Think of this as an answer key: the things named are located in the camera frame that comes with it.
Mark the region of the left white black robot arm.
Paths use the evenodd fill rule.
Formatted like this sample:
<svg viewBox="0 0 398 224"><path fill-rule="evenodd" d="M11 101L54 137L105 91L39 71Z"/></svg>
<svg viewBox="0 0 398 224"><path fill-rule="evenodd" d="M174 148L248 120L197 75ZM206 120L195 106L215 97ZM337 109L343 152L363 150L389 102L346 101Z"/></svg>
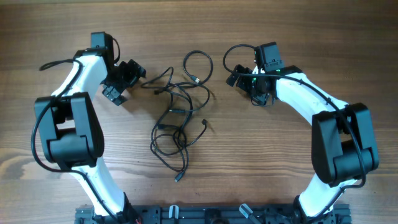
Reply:
<svg viewBox="0 0 398 224"><path fill-rule="evenodd" d="M138 216L116 185L104 162L104 136L93 99L99 87L119 106L127 88L146 70L134 60L120 61L117 40L105 32L91 33L90 47L66 61L73 65L62 85L50 96L36 99L32 155L39 166L76 178L93 202L93 219L133 222Z"/></svg>

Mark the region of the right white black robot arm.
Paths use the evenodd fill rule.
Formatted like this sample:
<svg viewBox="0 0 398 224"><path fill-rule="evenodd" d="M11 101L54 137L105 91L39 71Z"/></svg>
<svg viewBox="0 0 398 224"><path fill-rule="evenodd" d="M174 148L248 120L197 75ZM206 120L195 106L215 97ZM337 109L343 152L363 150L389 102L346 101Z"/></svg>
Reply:
<svg viewBox="0 0 398 224"><path fill-rule="evenodd" d="M292 221L322 222L336 218L334 204L348 189L360 189L379 167L370 110L349 104L313 84L296 66L286 67L275 42L253 47L254 69L227 69L226 82L245 91L254 105L275 100L291 106L312 127L311 162L315 171L308 187L295 198Z"/></svg>

